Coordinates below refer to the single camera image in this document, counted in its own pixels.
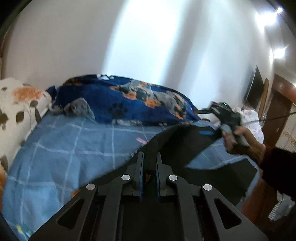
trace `silver screw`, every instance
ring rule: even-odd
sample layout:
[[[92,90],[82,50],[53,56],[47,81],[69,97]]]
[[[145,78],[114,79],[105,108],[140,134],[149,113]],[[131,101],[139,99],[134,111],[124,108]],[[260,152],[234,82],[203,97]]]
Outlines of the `silver screw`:
[[[212,187],[210,184],[204,184],[204,185],[203,185],[203,188],[204,188],[206,191],[211,191],[213,187]]]
[[[90,184],[87,184],[87,185],[86,185],[86,189],[87,189],[87,190],[94,190],[95,187],[96,187],[96,185],[94,185],[93,183],[90,183]]]
[[[169,175],[168,178],[171,180],[171,181],[176,181],[178,179],[178,177],[176,175]]]
[[[127,175],[127,174],[124,174],[124,175],[121,176],[121,179],[124,180],[124,181],[127,181],[130,178],[131,178],[131,176],[130,175]]]

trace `device handle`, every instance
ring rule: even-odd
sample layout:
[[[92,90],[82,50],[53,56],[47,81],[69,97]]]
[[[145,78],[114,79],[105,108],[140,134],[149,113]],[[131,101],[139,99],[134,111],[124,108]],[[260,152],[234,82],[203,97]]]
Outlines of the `device handle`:
[[[229,125],[227,124],[223,124],[220,126],[220,129],[222,131],[225,131],[226,133],[228,133],[229,135],[232,136],[234,142],[236,144],[239,144],[241,146],[245,146],[245,147],[250,147],[249,143],[247,142],[246,138],[241,134],[241,135],[234,135],[232,129],[230,128]]]

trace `pink object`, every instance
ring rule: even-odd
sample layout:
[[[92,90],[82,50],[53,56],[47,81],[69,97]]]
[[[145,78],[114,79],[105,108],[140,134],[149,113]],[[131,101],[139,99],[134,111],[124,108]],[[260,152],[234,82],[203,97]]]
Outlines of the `pink object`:
[[[142,144],[147,144],[147,141],[144,141],[142,138],[137,137],[137,141],[142,143]]]

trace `floral pillow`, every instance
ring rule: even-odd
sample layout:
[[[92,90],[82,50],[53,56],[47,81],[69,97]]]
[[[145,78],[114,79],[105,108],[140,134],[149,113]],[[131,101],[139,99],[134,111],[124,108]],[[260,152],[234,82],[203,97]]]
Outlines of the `floral pillow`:
[[[5,171],[51,101],[46,91],[13,78],[0,80],[0,161]]]

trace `triangular cutout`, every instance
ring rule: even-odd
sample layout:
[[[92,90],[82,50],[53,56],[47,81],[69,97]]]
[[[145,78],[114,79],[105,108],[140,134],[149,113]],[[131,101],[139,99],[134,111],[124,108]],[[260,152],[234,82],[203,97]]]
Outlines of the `triangular cutout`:
[[[61,225],[68,229],[73,229],[75,227],[76,221],[78,219],[79,213],[83,206],[84,199],[80,198],[76,201],[70,209],[64,213],[57,221],[58,225]]]
[[[230,229],[241,224],[241,219],[236,216],[220,199],[215,198],[214,202],[225,229]]]

